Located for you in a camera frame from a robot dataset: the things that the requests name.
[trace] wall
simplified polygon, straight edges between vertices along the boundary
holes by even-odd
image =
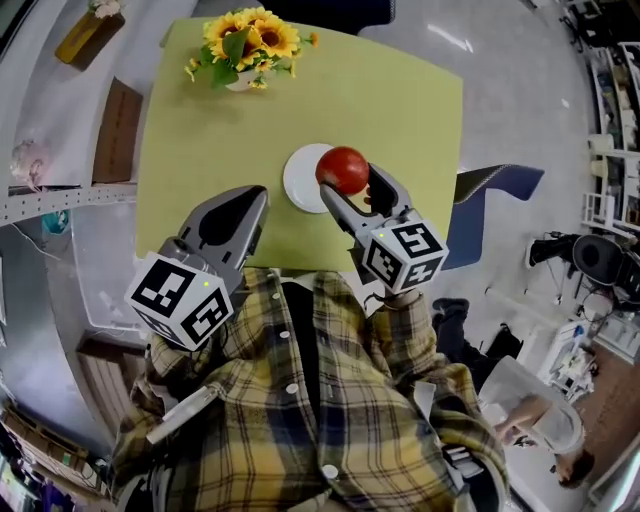
[[[20,224],[38,237],[40,219]],[[73,378],[49,300],[44,256],[12,226],[0,228],[7,348],[0,369],[20,405],[60,434],[106,455],[109,448]]]

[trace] flower vase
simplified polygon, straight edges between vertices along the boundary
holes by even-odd
[[[226,86],[227,89],[233,92],[242,92],[251,89],[251,82],[258,77],[258,73],[255,69],[248,69],[238,73],[238,80],[232,84]]]

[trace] green leaf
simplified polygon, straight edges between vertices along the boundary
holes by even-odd
[[[274,64],[271,69],[273,69],[276,73],[282,73],[284,71],[288,71],[288,68],[282,62],[278,62],[277,64]]]
[[[237,66],[242,58],[244,43],[247,41],[250,29],[251,27],[247,27],[238,32],[232,32],[224,36],[222,40],[222,49],[225,55],[229,56],[229,60],[234,66]]]
[[[223,87],[238,81],[238,73],[229,67],[227,61],[219,59],[212,67],[212,87]]]
[[[203,67],[209,66],[213,63],[213,54],[207,45],[200,48],[200,65]]]

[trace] shirt button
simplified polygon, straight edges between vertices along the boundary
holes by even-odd
[[[328,480],[333,480],[338,476],[338,468],[331,464],[326,464],[325,466],[322,466],[322,474]]]

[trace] cardboard box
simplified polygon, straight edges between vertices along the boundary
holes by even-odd
[[[96,144],[94,183],[131,179],[141,108],[142,95],[114,78]]]

